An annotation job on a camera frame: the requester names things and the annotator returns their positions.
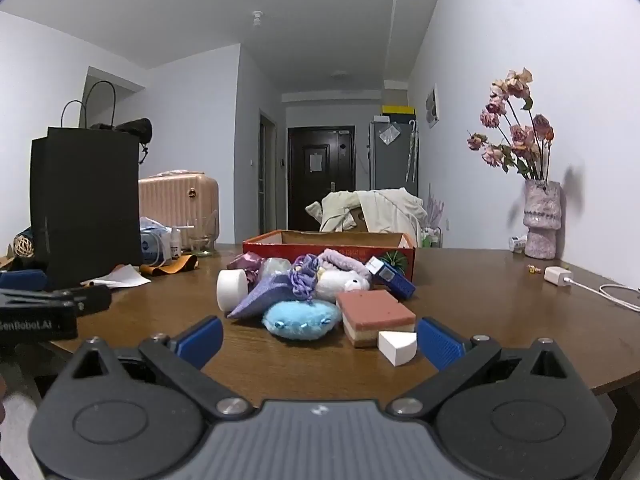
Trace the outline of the mauve satin scrunchie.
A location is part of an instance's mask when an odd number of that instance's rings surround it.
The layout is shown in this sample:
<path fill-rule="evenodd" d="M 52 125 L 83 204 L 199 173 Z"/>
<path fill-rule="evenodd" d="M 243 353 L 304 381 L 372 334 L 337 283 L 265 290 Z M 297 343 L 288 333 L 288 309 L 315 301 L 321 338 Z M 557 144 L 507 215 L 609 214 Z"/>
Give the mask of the mauve satin scrunchie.
<path fill-rule="evenodd" d="M 260 269 L 264 258 L 256 255 L 254 252 L 244 252 L 244 254 L 236 256 L 227 264 L 228 270 L 242 270 L 249 282 L 258 280 Z"/>

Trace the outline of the wall picture frame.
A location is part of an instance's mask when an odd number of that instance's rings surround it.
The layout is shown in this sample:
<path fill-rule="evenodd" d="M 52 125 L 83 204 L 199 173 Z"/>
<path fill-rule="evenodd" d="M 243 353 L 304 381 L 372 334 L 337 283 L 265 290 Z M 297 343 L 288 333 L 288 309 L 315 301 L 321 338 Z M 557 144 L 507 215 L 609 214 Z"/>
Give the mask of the wall picture frame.
<path fill-rule="evenodd" d="M 430 128 L 439 122 L 439 104 L 437 86 L 434 84 L 425 98 L 425 119 Z"/>

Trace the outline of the pink layered sponge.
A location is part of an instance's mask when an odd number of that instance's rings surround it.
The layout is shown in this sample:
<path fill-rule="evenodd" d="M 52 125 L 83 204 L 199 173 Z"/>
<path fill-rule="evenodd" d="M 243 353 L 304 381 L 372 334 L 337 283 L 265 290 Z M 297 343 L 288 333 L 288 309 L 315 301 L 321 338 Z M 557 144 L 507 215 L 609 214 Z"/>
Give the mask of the pink layered sponge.
<path fill-rule="evenodd" d="M 416 315 L 383 289 L 340 292 L 337 307 L 347 339 L 356 348 L 374 347 L 379 332 L 413 332 Z"/>

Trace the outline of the dark entrance door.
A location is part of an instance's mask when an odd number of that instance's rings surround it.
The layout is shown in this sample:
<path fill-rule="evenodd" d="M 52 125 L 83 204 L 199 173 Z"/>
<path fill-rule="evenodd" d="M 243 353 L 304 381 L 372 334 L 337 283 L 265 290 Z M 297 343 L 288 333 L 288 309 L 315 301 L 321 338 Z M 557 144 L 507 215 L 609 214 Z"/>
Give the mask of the dark entrance door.
<path fill-rule="evenodd" d="M 355 128 L 288 128 L 288 228 L 318 231 L 306 211 L 336 191 L 356 188 Z"/>

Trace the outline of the blue plush toy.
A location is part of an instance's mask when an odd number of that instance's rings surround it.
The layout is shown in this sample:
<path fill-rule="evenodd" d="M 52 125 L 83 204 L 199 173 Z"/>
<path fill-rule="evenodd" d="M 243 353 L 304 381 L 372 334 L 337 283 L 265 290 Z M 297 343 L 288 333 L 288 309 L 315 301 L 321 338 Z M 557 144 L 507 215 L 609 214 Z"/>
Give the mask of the blue plush toy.
<path fill-rule="evenodd" d="M 262 317 L 262 325 L 273 335 L 287 340 L 318 340 L 342 320 L 336 304 L 320 299 L 280 301 Z"/>

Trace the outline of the pink suitcase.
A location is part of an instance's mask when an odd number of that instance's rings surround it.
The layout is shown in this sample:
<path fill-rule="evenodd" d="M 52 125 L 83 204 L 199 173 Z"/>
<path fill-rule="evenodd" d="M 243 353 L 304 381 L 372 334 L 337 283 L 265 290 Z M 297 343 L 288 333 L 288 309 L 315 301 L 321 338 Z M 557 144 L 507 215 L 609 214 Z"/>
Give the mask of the pink suitcase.
<path fill-rule="evenodd" d="M 219 236 L 219 186 L 203 171 L 171 170 L 141 178 L 139 202 L 142 217 L 180 231 L 184 250 L 190 249 L 186 229 L 194 217 L 216 212 Z"/>

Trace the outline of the white paper sheet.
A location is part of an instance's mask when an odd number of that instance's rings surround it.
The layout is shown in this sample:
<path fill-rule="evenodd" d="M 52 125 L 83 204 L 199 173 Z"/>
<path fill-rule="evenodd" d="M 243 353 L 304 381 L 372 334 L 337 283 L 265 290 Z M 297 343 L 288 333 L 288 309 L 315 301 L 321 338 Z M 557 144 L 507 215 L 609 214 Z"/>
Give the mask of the white paper sheet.
<path fill-rule="evenodd" d="M 109 289 L 135 288 L 145 284 L 149 284 L 150 280 L 145 278 L 139 270 L 127 264 L 126 266 L 118 266 L 111 273 L 84 281 L 84 286 L 106 286 Z"/>

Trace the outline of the white foam cylinder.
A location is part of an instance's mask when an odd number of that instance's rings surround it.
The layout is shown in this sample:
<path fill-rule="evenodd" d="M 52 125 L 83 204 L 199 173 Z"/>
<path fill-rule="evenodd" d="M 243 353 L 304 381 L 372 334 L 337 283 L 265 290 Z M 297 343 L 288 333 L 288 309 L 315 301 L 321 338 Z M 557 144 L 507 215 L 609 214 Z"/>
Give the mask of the white foam cylinder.
<path fill-rule="evenodd" d="M 221 270 L 218 274 L 216 297 L 223 314 L 233 311 L 248 295 L 248 281 L 242 269 Z"/>

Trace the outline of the purple cloth with scrunchie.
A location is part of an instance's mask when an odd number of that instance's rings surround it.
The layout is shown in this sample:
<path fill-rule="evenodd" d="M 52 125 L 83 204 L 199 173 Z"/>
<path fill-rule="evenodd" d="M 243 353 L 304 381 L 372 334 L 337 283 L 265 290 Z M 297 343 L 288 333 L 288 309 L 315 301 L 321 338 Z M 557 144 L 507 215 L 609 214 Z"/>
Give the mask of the purple cloth with scrunchie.
<path fill-rule="evenodd" d="M 318 281 L 318 269 L 317 256 L 307 254 L 298 257 L 290 270 L 262 278 L 227 314 L 227 318 L 244 320 L 264 314 L 281 301 L 311 300 Z"/>

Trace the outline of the white foam wedge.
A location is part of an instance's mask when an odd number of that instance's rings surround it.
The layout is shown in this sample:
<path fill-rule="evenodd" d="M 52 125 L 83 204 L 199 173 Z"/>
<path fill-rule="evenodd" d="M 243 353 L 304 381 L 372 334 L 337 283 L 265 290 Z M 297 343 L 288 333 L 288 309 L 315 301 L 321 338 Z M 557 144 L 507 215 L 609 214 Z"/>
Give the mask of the white foam wedge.
<path fill-rule="evenodd" d="M 418 351 L 416 333 L 381 330 L 378 333 L 378 351 L 394 367 L 408 364 Z"/>

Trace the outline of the iridescent plastic bag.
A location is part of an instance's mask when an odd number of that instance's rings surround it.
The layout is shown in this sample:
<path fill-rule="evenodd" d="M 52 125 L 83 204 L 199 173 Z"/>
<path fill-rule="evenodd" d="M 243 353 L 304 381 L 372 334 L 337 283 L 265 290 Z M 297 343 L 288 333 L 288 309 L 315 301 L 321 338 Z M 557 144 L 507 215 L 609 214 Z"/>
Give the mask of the iridescent plastic bag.
<path fill-rule="evenodd" d="M 287 274 L 292 268 L 292 263 L 287 258 L 265 258 L 258 272 L 258 281 L 263 281 L 273 275 Z"/>

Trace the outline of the blue tissue pack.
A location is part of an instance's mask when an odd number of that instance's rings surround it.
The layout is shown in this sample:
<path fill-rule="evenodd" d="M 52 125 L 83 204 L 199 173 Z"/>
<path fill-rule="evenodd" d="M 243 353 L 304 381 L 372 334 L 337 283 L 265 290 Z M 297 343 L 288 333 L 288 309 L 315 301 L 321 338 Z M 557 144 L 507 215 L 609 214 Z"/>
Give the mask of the blue tissue pack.
<path fill-rule="evenodd" d="M 416 286 L 405 278 L 404 274 L 378 257 L 371 257 L 366 263 L 366 268 L 373 281 L 384 286 L 398 300 L 408 300 L 416 291 Z"/>

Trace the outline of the white and yellow alpaca plush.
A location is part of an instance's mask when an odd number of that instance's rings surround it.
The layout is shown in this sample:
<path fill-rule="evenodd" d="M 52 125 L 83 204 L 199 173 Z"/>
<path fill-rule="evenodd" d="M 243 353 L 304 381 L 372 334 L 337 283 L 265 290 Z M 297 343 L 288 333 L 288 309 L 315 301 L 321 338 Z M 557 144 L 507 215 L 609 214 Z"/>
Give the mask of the white and yellow alpaca plush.
<path fill-rule="evenodd" d="M 342 292 L 369 289 L 370 282 L 355 271 L 324 270 L 314 286 L 314 296 L 323 301 L 336 302 Z"/>

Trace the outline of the yellow box on refrigerator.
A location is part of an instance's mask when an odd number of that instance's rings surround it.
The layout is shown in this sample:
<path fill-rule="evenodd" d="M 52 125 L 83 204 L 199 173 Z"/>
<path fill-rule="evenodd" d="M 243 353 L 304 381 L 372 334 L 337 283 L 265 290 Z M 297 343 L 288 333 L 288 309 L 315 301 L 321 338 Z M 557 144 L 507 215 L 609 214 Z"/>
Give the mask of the yellow box on refrigerator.
<path fill-rule="evenodd" d="M 414 115 L 416 110 L 408 105 L 383 105 L 383 115 Z"/>

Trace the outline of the white charger adapter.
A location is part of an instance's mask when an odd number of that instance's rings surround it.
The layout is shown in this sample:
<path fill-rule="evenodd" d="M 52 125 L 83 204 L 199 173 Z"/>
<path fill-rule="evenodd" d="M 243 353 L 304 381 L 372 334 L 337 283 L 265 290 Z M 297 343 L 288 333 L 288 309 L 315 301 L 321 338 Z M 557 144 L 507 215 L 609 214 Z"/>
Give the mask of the white charger adapter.
<path fill-rule="evenodd" d="M 547 266 L 544 269 L 544 280 L 556 287 L 570 286 L 573 283 L 573 273 L 562 266 Z"/>

